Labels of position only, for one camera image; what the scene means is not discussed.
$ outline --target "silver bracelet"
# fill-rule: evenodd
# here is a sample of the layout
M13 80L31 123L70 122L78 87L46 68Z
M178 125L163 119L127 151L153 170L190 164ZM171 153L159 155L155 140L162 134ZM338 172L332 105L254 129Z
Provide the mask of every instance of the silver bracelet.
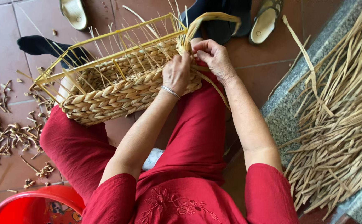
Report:
M170 88L168 88L168 87L166 87L166 86L161 86L161 87L162 87L162 89L168 91L169 93L171 93L171 94L173 94L175 97L177 97L178 100L181 99L181 97L180 97L176 92L174 92L174 90L172 90L172 89L170 89Z

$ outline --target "red pants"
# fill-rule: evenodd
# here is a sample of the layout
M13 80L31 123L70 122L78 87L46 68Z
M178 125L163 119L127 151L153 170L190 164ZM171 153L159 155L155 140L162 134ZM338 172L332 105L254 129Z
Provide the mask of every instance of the red pants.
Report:
M219 86L216 77L203 72ZM178 102L178 122L168 145L155 167L139 176L142 183L154 183L155 175L176 170L194 173L222 185L221 171L225 140L225 105L214 87L202 80L202 88L187 94ZM62 175L87 204L98 187L115 147L109 145L105 123L86 128L68 119L55 106L44 126L40 144Z

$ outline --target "braided water hyacinth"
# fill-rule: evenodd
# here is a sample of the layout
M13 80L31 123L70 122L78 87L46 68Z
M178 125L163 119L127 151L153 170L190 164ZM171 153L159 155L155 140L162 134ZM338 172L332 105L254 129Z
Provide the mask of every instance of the braided water hyacinth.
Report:
M60 107L69 118L85 126L116 119L148 108L163 83L161 73L166 62L166 55L161 51L166 51L168 55L174 56L178 54L176 44L171 40L165 41L160 46L145 48L146 54L141 50L115 59L126 76L126 81L121 78L112 61L84 70L83 79L79 78L77 82L88 94L83 95L74 86L71 92L76 96L70 96L64 100ZM98 71L110 83L105 79L103 81ZM197 73L198 71L191 69L190 84L184 94L193 92L202 86L201 78Z

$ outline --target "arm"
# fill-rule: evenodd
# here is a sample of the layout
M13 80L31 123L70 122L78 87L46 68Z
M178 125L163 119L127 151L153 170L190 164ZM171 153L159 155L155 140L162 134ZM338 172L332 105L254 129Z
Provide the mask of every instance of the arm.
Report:
M264 163L282 172L278 148L260 111L229 60L226 48L205 40L193 47L200 60L224 85L232 110L233 123L243 147L246 170L254 163Z
M163 85L182 96L189 81L189 68L188 53L184 53L182 57L174 56L163 69ZM121 173L131 174L138 180L142 165L177 101L177 97L166 90L159 91L152 104L120 142L114 156L106 165L99 184Z

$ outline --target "embroidery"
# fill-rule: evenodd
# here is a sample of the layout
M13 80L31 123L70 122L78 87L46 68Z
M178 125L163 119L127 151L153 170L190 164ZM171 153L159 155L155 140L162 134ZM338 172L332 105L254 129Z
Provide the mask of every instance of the embroidery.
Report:
M187 198L175 198L174 195L170 197L168 190L167 189L161 190L160 185L152 188L151 197L145 199L145 202L151 205L152 207L149 210L144 211L141 214L142 218L138 219L136 223L141 221L142 224L148 224L153 216L153 213L156 212L156 210L159 213L159 215L161 215L163 212L163 208L173 205L177 208L177 214L179 216L180 215L193 216L196 213L196 211L199 212L203 211L204 214L206 214L207 212L214 220L222 224L222 222L218 220L218 217L216 216L216 214L214 214L214 212L208 211L205 208L207 204L204 203L204 201L198 202L194 200L189 200Z

